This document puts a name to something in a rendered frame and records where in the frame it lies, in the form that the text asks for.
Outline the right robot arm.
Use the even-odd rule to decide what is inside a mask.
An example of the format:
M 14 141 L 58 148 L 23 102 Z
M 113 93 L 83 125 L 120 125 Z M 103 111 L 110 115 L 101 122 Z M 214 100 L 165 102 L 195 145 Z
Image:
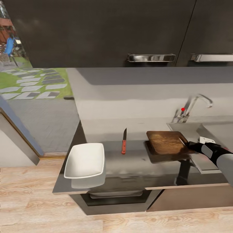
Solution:
M 221 145 L 216 144 L 214 140 L 199 137 L 198 142 L 187 142 L 185 145 L 196 151 L 206 155 L 223 173 L 227 181 L 233 188 L 233 153 L 225 150 Z

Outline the parer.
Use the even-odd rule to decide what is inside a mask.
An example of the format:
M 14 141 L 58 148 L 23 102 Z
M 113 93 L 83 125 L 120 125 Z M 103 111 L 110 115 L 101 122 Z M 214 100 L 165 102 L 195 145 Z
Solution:
M 123 145 L 122 145 L 122 154 L 126 153 L 126 136 L 127 136 L 127 129 L 125 129 L 125 131 L 124 131 Z

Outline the cutting board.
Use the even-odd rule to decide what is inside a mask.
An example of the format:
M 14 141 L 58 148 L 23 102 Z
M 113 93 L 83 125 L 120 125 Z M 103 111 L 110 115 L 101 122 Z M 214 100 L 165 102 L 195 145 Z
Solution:
M 179 131 L 147 131 L 153 151 L 156 154 L 194 154 L 185 143 L 188 141 Z

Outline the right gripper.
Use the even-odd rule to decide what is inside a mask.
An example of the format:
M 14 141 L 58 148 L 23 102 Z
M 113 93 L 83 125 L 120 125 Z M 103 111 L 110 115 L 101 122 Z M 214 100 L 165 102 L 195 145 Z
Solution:
M 196 153 L 200 153 L 199 150 L 198 150 L 198 147 L 199 147 L 199 145 L 201 145 L 201 144 L 202 144 L 202 143 L 195 143 L 195 142 L 192 142 L 192 141 L 185 143 L 185 145 L 186 145 L 189 149 L 196 151 Z

